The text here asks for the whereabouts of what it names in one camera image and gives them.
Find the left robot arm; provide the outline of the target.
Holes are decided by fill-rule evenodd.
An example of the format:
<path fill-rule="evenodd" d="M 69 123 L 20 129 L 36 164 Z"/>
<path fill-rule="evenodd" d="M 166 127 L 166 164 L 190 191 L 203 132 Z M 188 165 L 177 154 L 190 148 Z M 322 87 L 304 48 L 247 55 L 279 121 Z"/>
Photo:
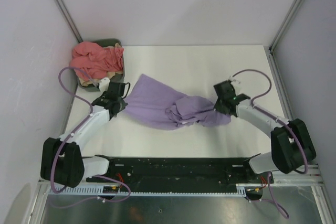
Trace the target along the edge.
<path fill-rule="evenodd" d="M 86 157 L 81 151 L 92 137 L 112 118 L 128 105 L 125 98 L 130 83 L 109 82 L 101 96 L 89 104 L 89 114 L 70 131 L 58 138 L 48 138 L 43 144 L 40 176 L 50 181 L 54 193 L 67 187 L 77 187 L 83 179 L 99 176 L 110 182 L 115 178 L 116 169 L 104 156 Z"/>

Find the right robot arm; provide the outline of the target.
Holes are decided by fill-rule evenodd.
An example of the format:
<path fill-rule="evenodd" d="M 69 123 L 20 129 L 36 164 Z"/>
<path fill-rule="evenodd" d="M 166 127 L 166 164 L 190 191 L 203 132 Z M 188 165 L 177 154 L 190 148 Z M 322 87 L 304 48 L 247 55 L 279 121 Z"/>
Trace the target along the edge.
<path fill-rule="evenodd" d="M 243 179 L 254 183 L 264 172 L 278 170 L 288 174 L 299 172 L 301 166 L 307 169 L 308 163 L 316 158 L 316 150 L 305 122 L 285 119 L 252 105 L 249 96 L 237 93 L 236 83 L 235 80 L 226 80 L 214 85 L 217 94 L 214 109 L 247 121 L 271 141 L 270 152 L 248 159 L 248 166 L 242 169 Z"/>

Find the purple t shirt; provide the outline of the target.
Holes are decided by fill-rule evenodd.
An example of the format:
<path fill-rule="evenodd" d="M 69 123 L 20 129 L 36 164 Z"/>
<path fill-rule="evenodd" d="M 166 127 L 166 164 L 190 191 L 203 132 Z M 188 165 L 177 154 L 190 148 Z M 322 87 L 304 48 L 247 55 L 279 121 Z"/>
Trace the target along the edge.
<path fill-rule="evenodd" d="M 128 104 L 125 114 L 159 130 L 176 130 L 194 124 L 215 127 L 231 122 L 231 117 L 216 112 L 214 103 L 207 98 L 181 93 L 144 74 L 125 101 Z"/>

